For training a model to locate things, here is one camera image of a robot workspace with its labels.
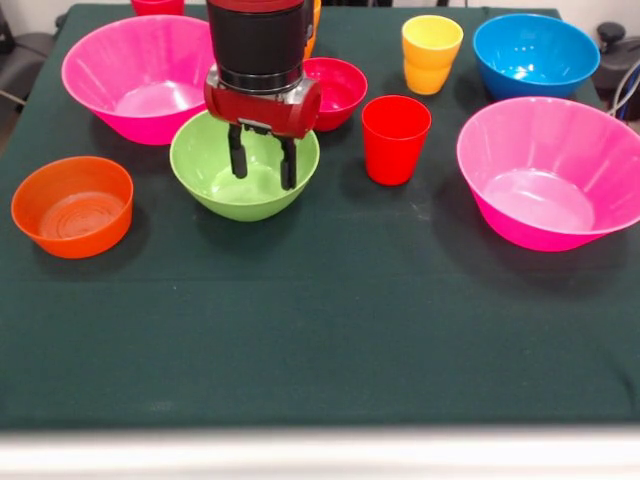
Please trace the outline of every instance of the green bowl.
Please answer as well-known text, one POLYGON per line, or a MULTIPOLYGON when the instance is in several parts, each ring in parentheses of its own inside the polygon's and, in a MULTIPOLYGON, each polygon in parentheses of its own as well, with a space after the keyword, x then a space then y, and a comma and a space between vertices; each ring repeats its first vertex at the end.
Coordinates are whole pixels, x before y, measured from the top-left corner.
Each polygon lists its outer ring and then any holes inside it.
POLYGON ((228 132, 228 123, 205 111, 182 126, 170 151, 171 168, 180 183, 202 205, 223 217, 255 222, 275 215, 300 195, 318 166, 318 139, 309 132, 296 140, 296 188, 285 191, 280 185, 280 142, 271 135, 243 131, 248 174, 236 178, 231 172, 228 132))

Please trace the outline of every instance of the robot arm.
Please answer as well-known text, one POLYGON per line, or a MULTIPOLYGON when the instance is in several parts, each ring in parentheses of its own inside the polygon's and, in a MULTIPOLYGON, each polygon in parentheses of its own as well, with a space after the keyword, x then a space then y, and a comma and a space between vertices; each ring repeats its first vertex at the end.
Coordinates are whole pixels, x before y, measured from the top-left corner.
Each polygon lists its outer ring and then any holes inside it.
POLYGON ((312 0, 207 0, 217 64, 209 72, 209 112, 229 123, 231 167, 247 175, 242 129, 276 137, 283 189, 296 185, 294 139, 320 108, 320 87, 305 77, 304 47, 313 32, 312 0))

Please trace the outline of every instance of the plastic bowl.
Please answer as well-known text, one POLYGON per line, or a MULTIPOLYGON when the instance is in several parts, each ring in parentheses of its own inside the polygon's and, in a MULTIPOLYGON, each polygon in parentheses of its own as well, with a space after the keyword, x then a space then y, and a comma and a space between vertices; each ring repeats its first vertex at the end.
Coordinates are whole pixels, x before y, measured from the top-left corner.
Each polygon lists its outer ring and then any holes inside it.
POLYGON ((127 18, 82 38, 66 55, 69 94, 132 142, 168 145, 205 109, 214 63, 209 25, 177 15, 127 18))
POLYGON ((595 42, 551 17, 512 14, 482 24, 473 37, 476 62, 496 100, 522 96, 566 98, 600 63, 595 42))
POLYGON ((203 112, 180 129, 171 150, 171 168, 180 183, 209 210, 232 220, 254 222, 275 215, 304 190, 318 166, 320 147, 313 132, 297 144, 297 184, 280 185, 282 149, 272 136, 242 133, 248 174, 231 172, 229 124, 203 112))
POLYGON ((367 77, 355 65, 337 58, 305 60, 304 71, 322 89, 314 130, 327 132, 346 122, 367 94, 367 77))
POLYGON ((640 136, 595 108, 497 102, 469 119, 457 152, 487 223, 522 247, 570 250, 640 220, 640 136))
POLYGON ((49 163, 20 184, 13 221, 43 250, 63 258, 102 253, 129 230, 133 182, 117 163, 70 157, 49 163))

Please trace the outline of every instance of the red cup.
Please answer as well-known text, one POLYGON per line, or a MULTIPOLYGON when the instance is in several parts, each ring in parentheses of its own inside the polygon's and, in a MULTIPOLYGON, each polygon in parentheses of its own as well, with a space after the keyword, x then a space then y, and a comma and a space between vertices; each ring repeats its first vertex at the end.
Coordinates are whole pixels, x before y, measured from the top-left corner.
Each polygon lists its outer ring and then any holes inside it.
POLYGON ((136 15, 184 15, 184 0, 131 0, 136 15))
POLYGON ((367 174, 381 185, 409 181, 431 128, 431 113, 422 103, 401 95, 370 101, 362 110, 367 174))

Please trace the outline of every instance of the red bowl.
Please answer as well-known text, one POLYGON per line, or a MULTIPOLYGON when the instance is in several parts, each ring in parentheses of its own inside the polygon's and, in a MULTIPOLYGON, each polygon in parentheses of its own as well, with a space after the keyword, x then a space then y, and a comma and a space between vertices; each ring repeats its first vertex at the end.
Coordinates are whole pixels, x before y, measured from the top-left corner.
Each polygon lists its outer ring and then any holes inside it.
POLYGON ((367 94, 367 77, 355 65, 337 58, 314 57, 304 62, 308 77, 322 89, 314 130, 327 132, 346 122, 367 94))

